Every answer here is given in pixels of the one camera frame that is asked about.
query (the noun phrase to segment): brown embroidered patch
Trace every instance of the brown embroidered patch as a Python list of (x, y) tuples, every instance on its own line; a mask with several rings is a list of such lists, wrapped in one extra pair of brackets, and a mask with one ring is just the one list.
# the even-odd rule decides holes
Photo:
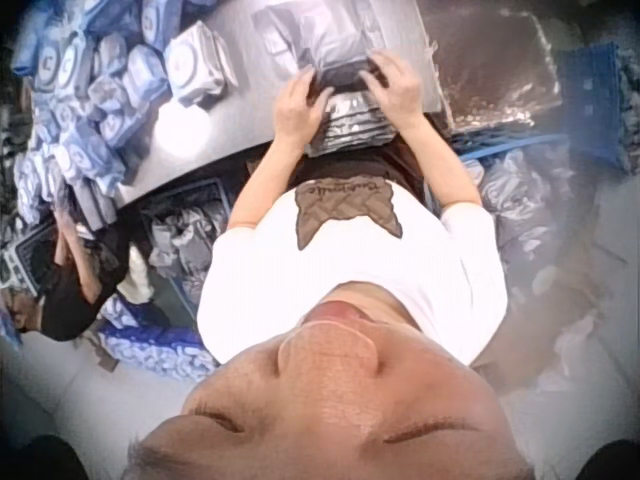
[(298, 248), (304, 250), (327, 221), (361, 216), (368, 216), (394, 237), (402, 238), (402, 225), (393, 210), (392, 198), (393, 188), (379, 177), (326, 178), (299, 186)]

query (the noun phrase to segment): person's arm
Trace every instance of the person's arm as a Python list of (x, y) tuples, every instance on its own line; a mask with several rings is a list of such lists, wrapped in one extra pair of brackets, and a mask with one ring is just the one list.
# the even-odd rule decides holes
[(285, 193), (305, 145), (320, 128), (327, 102), (333, 93), (333, 89), (328, 88), (313, 105), (309, 105), (307, 97), (314, 73), (311, 68), (300, 72), (276, 100), (275, 140), (233, 207), (229, 230), (236, 227), (255, 228)]
[(371, 59), (387, 77), (389, 87), (383, 87), (368, 72), (360, 74), (384, 114), (413, 151), (427, 184), (442, 208), (456, 203), (481, 206), (478, 189), (464, 165), (424, 117), (418, 75), (407, 62), (390, 52), (375, 52)]
[(69, 250), (71, 250), (71, 256), (73, 257), (76, 268), (78, 269), (82, 295), (87, 302), (93, 305), (102, 291), (102, 285), (93, 272), (93, 268), (91, 268), (91, 262), (89, 261), (87, 252), (82, 246), (82, 242), (76, 231), (76, 226), (69, 214), (62, 210), (56, 210), (55, 217), (58, 230), (62, 232), (69, 246)]
[(58, 242), (56, 243), (56, 253), (53, 257), (53, 261), (56, 265), (64, 267), (69, 259), (69, 246), (67, 245), (67, 239), (64, 237), (62, 230), (58, 229)]

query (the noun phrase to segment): white shirt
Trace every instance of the white shirt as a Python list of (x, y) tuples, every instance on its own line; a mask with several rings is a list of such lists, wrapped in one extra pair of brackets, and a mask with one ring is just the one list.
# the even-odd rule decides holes
[(507, 293), (492, 217), (457, 204), (438, 220), (392, 184), (398, 239), (369, 217), (329, 220), (298, 249), (295, 191), (255, 230), (235, 228), (213, 247), (198, 328), (222, 363), (286, 333), (335, 287), (369, 282), (392, 293), (425, 335), (469, 365), (504, 317)]

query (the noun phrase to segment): closed eye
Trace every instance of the closed eye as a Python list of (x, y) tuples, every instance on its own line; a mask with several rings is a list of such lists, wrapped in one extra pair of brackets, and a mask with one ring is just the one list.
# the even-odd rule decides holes
[(469, 424), (466, 420), (459, 418), (438, 418), (433, 421), (419, 424), (411, 427), (399, 434), (392, 435), (384, 439), (383, 443), (387, 445), (394, 445), (402, 442), (408, 442), (409, 440), (415, 440), (417, 438), (431, 435), (435, 432), (442, 432), (445, 430), (466, 430), (470, 432), (477, 432), (478, 429)]
[(193, 415), (196, 415), (198, 417), (209, 418), (214, 422), (216, 422), (218, 425), (220, 425), (222, 428), (227, 430), (228, 432), (244, 433), (244, 428), (242, 428), (240, 425), (235, 423), (229, 417), (227, 417), (222, 413), (212, 411), (204, 405), (199, 405), (198, 407), (196, 407), (196, 409), (193, 411)]

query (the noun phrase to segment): gray table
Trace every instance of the gray table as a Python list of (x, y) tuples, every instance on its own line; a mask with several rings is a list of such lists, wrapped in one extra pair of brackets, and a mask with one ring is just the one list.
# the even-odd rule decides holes
[[(370, 1), (387, 47), (407, 59), (423, 78), (425, 111), (438, 111), (436, 77), (416, 1)], [(119, 207), (204, 165), (273, 139), (272, 105), (285, 82), (274, 71), (251, 19), (255, 11), (269, 3), (280, 2), (227, 0), (205, 20), (226, 41), (238, 86), (231, 87), (208, 112), (209, 124), (203, 126), (206, 139), (197, 151), (193, 151), (193, 145), (186, 145), (184, 152), (168, 151), (158, 141), (159, 129), (155, 129), (151, 152), (134, 183), (120, 187), (116, 197)], [(206, 115), (202, 122), (206, 124)]]

